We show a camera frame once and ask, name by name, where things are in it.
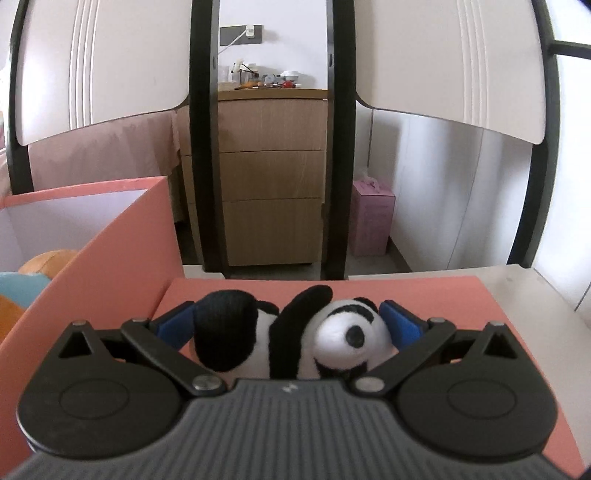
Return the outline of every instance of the metal screw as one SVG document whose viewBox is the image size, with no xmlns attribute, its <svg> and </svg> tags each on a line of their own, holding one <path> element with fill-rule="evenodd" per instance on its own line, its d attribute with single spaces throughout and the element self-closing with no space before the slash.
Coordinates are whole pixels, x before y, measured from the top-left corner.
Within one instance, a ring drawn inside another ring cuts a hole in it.
<svg viewBox="0 0 591 480">
<path fill-rule="evenodd" d="M 199 375 L 193 378 L 193 388 L 199 391 L 217 390 L 222 386 L 222 380 L 214 375 Z"/>
<path fill-rule="evenodd" d="M 380 392 L 385 386 L 384 380 L 378 377 L 362 377 L 355 381 L 355 388 L 366 393 Z"/>
</svg>

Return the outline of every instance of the pink carton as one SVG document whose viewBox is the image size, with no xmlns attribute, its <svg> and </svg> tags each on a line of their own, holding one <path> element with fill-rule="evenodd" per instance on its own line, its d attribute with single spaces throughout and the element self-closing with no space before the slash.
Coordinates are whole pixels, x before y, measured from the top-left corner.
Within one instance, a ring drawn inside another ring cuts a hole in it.
<svg viewBox="0 0 591 480">
<path fill-rule="evenodd" d="M 385 255 L 394 214 L 394 194 L 363 180 L 353 182 L 349 247 L 356 257 Z"/>
</svg>

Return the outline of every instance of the floor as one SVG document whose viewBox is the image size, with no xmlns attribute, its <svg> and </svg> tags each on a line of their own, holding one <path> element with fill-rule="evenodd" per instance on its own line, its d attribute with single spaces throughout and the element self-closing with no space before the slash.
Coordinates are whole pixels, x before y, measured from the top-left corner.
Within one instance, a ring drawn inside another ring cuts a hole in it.
<svg viewBox="0 0 591 480">
<path fill-rule="evenodd" d="M 191 227 L 188 222 L 176 224 L 178 245 L 184 265 L 198 265 L 199 260 L 193 245 Z M 349 275 L 375 275 L 386 273 L 407 273 L 410 268 L 392 242 L 386 255 L 378 257 L 354 257 L 347 255 L 345 277 Z M 246 280 L 318 280 L 320 263 L 312 265 L 257 265 L 253 267 L 231 267 L 232 278 Z"/>
</svg>

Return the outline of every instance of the pink bedspread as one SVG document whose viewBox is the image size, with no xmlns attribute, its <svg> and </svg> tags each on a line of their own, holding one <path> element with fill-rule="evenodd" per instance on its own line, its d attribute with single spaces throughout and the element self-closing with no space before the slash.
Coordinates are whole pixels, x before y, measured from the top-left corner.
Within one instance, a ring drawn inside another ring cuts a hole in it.
<svg viewBox="0 0 591 480">
<path fill-rule="evenodd" d="M 122 118 L 29 145 L 35 190 L 168 176 L 179 160 L 175 112 Z"/>
</svg>

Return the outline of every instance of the panda nose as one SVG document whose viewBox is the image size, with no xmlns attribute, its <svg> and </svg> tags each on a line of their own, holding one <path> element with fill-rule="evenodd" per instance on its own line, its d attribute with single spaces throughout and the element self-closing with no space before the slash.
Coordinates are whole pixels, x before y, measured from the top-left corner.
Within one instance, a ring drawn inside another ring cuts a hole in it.
<svg viewBox="0 0 591 480">
<path fill-rule="evenodd" d="M 345 340 L 353 348 L 361 348 L 365 343 L 365 335 L 359 325 L 353 325 L 345 334 Z"/>
</svg>

